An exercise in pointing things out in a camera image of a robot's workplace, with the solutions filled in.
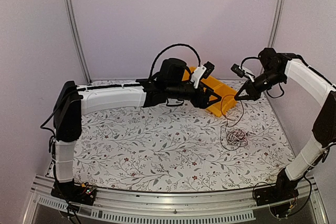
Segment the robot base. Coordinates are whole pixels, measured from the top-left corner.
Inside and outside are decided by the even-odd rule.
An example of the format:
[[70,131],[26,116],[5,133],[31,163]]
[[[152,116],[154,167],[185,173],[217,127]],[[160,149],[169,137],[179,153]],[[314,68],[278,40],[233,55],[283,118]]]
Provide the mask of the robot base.
[[93,206],[96,194],[97,190],[95,186],[87,185],[86,187],[82,187],[81,185],[77,186],[74,183],[70,183],[69,185],[68,183],[55,182],[51,191],[53,197],[89,206]]
[[287,190],[286,193],[282,194],[280,197],[276,197],[275,193],[276,190],[274,186],[259,188],[254,190],[253,198],[256,200],[257,206],[263,206],[299,196],[297,189]]

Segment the white wall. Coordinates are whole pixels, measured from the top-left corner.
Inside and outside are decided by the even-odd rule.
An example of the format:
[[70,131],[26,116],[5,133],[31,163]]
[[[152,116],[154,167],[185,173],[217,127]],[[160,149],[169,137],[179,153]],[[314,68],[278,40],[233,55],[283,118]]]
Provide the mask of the white wall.
[[[336,82],[336,1],[285,0],[275,49],[302,55],[306,62]],[[271,100],[296,153],[306,144],[320,111],[297,84],[284,85],[285,96]],[[314,171],[327,214],[336,223],[336,148]]]
[[66,80],[84,83],[63,0],[0,0],[0,222],[20,223],[49,159],[39,125]]
[[[195,47],[218,78],[235,78],[233,63],[268,42],[276,0],[72,0],[92,79],[146,78],[155,56],[174,43]],[[164,57],[191,51],[175,48]],[[260,65],[251,62],[254,72]]]

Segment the tangled cable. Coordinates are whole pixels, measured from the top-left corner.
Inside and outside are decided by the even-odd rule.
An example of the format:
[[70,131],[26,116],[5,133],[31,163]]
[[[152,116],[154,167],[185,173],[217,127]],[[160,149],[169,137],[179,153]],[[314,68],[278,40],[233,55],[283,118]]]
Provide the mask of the tangled cable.
[[[228,95],[224,96],[222,98],[222,101],[221,101],[221,104],[220,104],[221,108],[222,108],[223,101],[227,96],[234,96],[234,95],[233,94],[228,94]],[[240,101],[240,103],[241,103],[241,107],[242,107],[243,112],[242,112],[242,115],[240,116],[240,118],[238,119],[238,121],[236,121],[233,125],[229,125],[229,121],[234,121],[234,120],[229,119],[223,113],[223,110],[222,110],[222,115],[226,118],[227,122],[226,122],[226,124],[224,124],[220,127],[220,141],[221,141],[222,147],[224,149],[226,149],[227,151],[235,151],[240,147],[247,146],[247,144],[248,144],[246,132],[243,131],[242,129],[234,128],[234,126],[236,126],[242,120],[242,118],[244,116],[244,112],[245,112],[243,103],[241,101]],[[222,137],[223,133],[226,134],[226,136],[225,136],[226,142],[227,142],[226,145],[223,144],[223,141],[224,141],[224,139]]]

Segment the yellow tray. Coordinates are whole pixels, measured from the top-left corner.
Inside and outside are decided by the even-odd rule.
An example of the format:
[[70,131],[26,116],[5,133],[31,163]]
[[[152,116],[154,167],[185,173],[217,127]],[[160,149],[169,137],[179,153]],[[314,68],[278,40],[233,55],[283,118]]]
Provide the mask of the yellow tray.
[[[190,71],[193,72],[195,67],[190,67]],[[188,80],[189,73],[187,71],[184,72],[183,80]],[[207,108],[210,112],[212,112],[215,116],[221,117],[222,114],[226,114],[229,109],[232,109],[236,106],[237,101],[234,99],[236,90],[230,88],[228,85],[218,81],[216,78],[209,76],[206,79],[201,80],[204,84],[208,85],[210,88],[214,90],[216,94],[219,94],[222,97],[221,102],[217,102],[210,107]]]

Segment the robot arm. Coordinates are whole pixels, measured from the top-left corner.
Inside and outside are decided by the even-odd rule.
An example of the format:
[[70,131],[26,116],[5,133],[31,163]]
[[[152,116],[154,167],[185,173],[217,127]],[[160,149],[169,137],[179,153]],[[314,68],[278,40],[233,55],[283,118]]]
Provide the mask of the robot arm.
[[[265,48],[258,59],[264,73],[254,80],[247,80],[236,94],[236,100],[258,100],[262,92],[281,82],[286,83],[290,78],[322,106],[308,143],[295,160],[280,171],[276,185],[254,191],[257,204],[265,205],[297,196],[298,181],[326,158],[330,145],[336,142],[336,87],[299,55],[280,54],[272,48]],[[246,75],[238,65],[233,65],[232,71],[241,77]]]
[[[53,112],[56,130],[52,145],[55,189],[51,194],[86,205],[94,202],[94,190],[89,188],[88,194],[82,193],[83,188],[75,185],[72,175],[75,143],[82,131],[82,115],[126,106],[150,107],[166,102],[168,106],[176,106],[168,104],[168,99],[182,101],[177,105],[189,100],[196,108],[205,109],[222,99],[201,82],[213,69],[214,65],[207,62],[191,73],[184,61],[170,58],[163,61],[160,71],[153,77],[136,82],[105,86],[76,86],[73,81],[66,82]],[[185,70],[190,77],[183,81]]]

